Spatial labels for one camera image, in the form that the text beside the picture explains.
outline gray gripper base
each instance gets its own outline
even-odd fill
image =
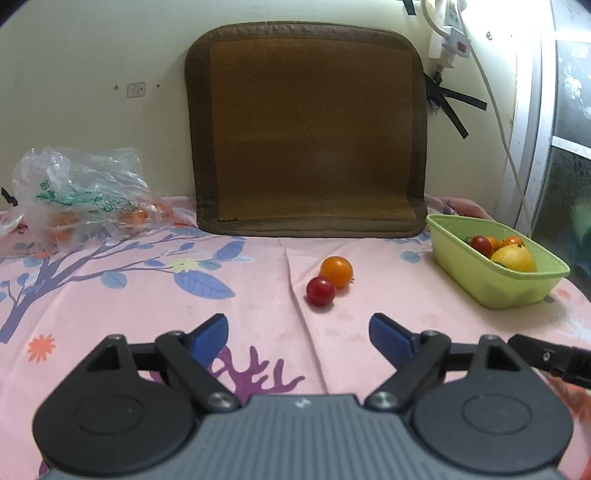
[[[87,477],[51,470],[43,480],[80,478]],[[169,460],[124,478],[499,479],[446,465],[416,443],[399,417],[364,410],[352,395],[254,396],[241,410],[207,417],[184,449]],[[550,468],[512,478],[565,480]]]

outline yellow flower print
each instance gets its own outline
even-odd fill
[[[198,266],[197,260],[190,257],[178,258],[174,262],[169,263],[168,266],[175,273],[186,272],[188,270],[196,270]]]

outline power cord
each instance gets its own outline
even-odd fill
[[[501,113],[499,111],[499,106],[496,102],[496,98],[495,98],[494,93],[492,93],[491,83],[489,82],[488,77],[486,76],[484,68],[482,67],[482,63],[480,63],[480,59],[478,58],[478,55],[476,54],[476,50],[474,50],[474,47],[472,46],[472,42],[470,40],[470,37],[468,36],[468,30],[466,28],[466,24],[464,23],[464,19],[462,17],[462,10],[459,8],[458,0],[453,0],[453,1],[455,4],[455,7],[456,7],[457,15],[460,19],[460,23],[462,24],[462,30],[464,31],[464,33],[466,35],[466,42],[468,44],[468,47],[472,51],[472,56],[474,57],[474,61],[476,62],[476,66],[478,67],[478,70],[480,72],[480,76],[482,76],[482,81],[484,82],[484,85],[486,87],[486,91],[488,92],[488,95],[491,98],[492,107],[493,107],[493,110],[495,111],[496,122],[499,125],[499,133],[501,134],[501,142],[503,143],[503,147],[504,147],[505,152],[507,154],[507,159],[509,160],[509,165],[511,165],[513,177],[515,178],[515,185],[517,186],[517,190],[519,191],[519,195],[521,195],[521,206],[523,207],[523,213],[525,215],[525,220],[527,221],[525,234],[526,234],[526,236],[531,237],[531,229],[533,227],[533,221],[532,221],[532,217],[530,215],[530,210],[527,207],[527,202],[525,200],[525,189],[523,188],[523,185],[521,184],[521,181],[519,179],[519,172],[517,172],[515,162],[513,161],[513,155],[511,155],[511,152],[509,151],[509,144],[508,144],[507,138],[505,136],[505,130],[503,129],[503,122],[501,120]],[[431,18],[431,15],[429,15],[429,12],[427,10],[427,0],[421,0],[421,9],[423,10],[423,15],[425,16],[425,20],[427,21],[429,26],[437,34],[441,35],[444,38],[449,38],[449,34],[445,31],[443,31],[439,26],[437,26],[435,24],[435,22],[433,21],[433,19]]]
[[[429,24],[429,27],[431,27],[436,34],[441,35],[443,38],[449,38],[450,35],[449,33],[447,33],[445,30],[441,29],[431,18],[431,15],[429,15],[429,11],[427,10],[427,0],[421,0],[421,10],[423,11],[423,16],[425,17],[425,20],[427,21],[427,23]]]

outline clear plastic bag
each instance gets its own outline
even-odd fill
[[[102,155],[29,150],[14,169],[12,186],[18,200],[13,210],[29,230],[60,249],[173,224],[171,207],[150,192],[133,148]]]

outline pink bedsheet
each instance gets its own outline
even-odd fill
[[[393,372],[368,339],[374,312],[458,342],[517,332],[583,347],[591,340],[591,305],[568,281],[536,305],[486,310],[435,264],[427,232],[397,240],[269,239],[178,227],[52,257],[28,254],[30,245],[14,236],[21,258],[0,264],[2,480],[37,476],[36,407],[110,333],[149,342],[225,313],[228,347],[212,371],[242,400],[286,392],[365,398]],[[331,308],[314,309],[306,283],[334,254],[351,261],[355,282]],[[577,418],[561,469],[578,480],[589,473],[587,392],[554,386]]]

